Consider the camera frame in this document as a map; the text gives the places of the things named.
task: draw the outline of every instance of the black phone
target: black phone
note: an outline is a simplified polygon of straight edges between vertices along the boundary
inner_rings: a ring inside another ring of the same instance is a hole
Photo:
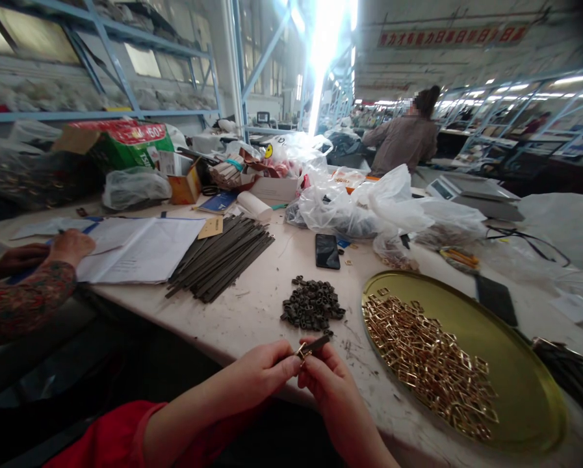
[[[337,238],[333,235],[315,234],[315,264],[319,268],[340,270]]]
[[[519,325],[507,286],[481,275],[475,277],[480,304],[511,327]]]

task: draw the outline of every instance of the pile of dark metal pieces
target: pile of dark metal pieces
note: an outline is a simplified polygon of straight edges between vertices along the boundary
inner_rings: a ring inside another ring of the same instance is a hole
[[[339,306],[339,296],[327,281],[304,281],[296,276],[292,284],[299,285],[288,300],[283,301],[281,320],[286,320],[296,328],[324,332],[332,336],[330,319],[341,320],[345,309]]]
[[[166,297],[190,289],[202,302],[214,301],[274,242],[266,227],[241,215],[224,218],[222,234],[195,240],[187,250]]]

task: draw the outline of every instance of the metal shelf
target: metal shelf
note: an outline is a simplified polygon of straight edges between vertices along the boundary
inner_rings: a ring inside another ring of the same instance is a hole
[[[132,26],[124,25],[108,18],[101,17],[91,1],[85,0],[89,10],[77,8],[58,0],[0,0],[0,7],[9,8],[24,14],[53,21],[63,27],[70,27],[76,31],[83,31],[86,33],[99,35],[101,41],[105,46],[106,52],[110,57],[112,65],[116,69],[118,84],[122,84],[122,88],[127,94],[131,107],[134,109],[130,112],[106,112],[106,111],[92,111],[92,112],[0,112],[0,122],[14,122],[17,119],[36,119],[36,120],[89,120],[100,118],[119,118],[121,116],[131,116],[137,118],[144,117],[161,117],[161,116],[200,116],[204,128],[204,120],[202,116],[211,114],[221,114],[220,109],[212,110],[144,110],[140,109],[135,95],[131,91],[129,81],[124,76],[120,61],[114,54],[109,40],[116,42],[128,42],[140,47],[146,47],[155,51],[167,53],[175,57],[180,57],[189,62],[190,68],[191,59],[205,58],[213,67],[213,53],[209,48],[208,52],[192,49],[181,44],[171,42],[167,39],[155,36],[149,32],[142,31]],[[82,63],[86,61],[86,57],[79,55]],[[98,81],[92,67],[86,67],[92,82]],[[218,93],[217,77],[213,73],[214,92],[216,104],[220,106],[220,96]]]

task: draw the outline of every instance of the gold tray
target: gold tray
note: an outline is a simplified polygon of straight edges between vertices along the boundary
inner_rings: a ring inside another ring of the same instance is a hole
[[[378,294],[382,288],[389,289],[384,297]],[[409,304],[418,300],[425,316],[438,319],[444,332],[456,335],[468,355],[488,363],[489,380],[499,395],[493,401],[499,423],[489,424],[491,440],[478,442],[505,452],[542,454],[562,441],[568,419],[560,388],[527,344],[492,312],[437,279],[409,271],[371,277],[363,290],[363,305],[371,294],[384,299],[397,296]]]

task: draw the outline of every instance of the notebook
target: notebook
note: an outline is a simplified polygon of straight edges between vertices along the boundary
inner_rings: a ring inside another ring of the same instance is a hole
[[[77,267],[88,283],[163,283],[204,226],[204,219],[110,218],[90,232],[96,249]]]

